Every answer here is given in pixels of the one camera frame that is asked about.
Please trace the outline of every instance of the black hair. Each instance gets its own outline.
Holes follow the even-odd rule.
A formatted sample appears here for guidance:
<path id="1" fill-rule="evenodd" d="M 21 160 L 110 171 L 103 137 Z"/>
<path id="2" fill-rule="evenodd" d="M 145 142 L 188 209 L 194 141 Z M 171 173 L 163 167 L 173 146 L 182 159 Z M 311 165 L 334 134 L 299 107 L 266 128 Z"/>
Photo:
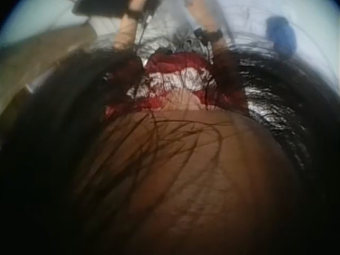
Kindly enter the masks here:
<path id="1" fill-rule="evenodd" d="M 301 246 L 312 250 L 317 244 L 330 244 L 327 240 L 338 238 L 339 227 L 338 95 L 298 59 L 283 62 L 275 53 L 254 45 L 230 47 L 228 54 L 238 62 L 240 86 L 230 88 L 225 77 L 229 74 L 222 68 L 214 75 L 224 83 L 215 89 L 219 94 L 246 91 L 248 117 L 271 132 L 293 163 L 309 194 L 306 207 L 310 213 L 305 216 L 309 224 L 304 226 L 307 234 Z M 109 82 L 104 79 L 107 73 L 113 74 Z M 74 171 L 93 142 L 110 123 L 136 111 L 138 99 L 126 93 L 139 86 L 143 76 L 141 60 L 130 51 L 78 52 L 26 103 L 0 155 L 2 230 L 12 250 L 96 251 L 95 242 L 77 236 L 77 224 L 82 222 L 79 215 L 65 210 L 70 205 L 64 199 L 70 194 Z M 240 112 L 234 105 L 217 104 Z M 108 105 L 119 106 L 121 111 L 106 118 Z M 107 196 L 129 174 L 134 172 L 112 180 L 98 191 L 98 197 Z"/>

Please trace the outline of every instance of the blue object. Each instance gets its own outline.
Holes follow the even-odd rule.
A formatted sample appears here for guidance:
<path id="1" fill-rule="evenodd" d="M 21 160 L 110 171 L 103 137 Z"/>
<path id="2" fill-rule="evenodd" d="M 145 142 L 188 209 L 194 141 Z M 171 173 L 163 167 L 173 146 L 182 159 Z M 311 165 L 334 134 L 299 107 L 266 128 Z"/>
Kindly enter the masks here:
<path id="1" fill-rule="evenodd" d="M 296 52 L 296 35 L 285 17 L 273 16 L 267 20 L 267 38 L 281 58 L 291 58 Z"/>

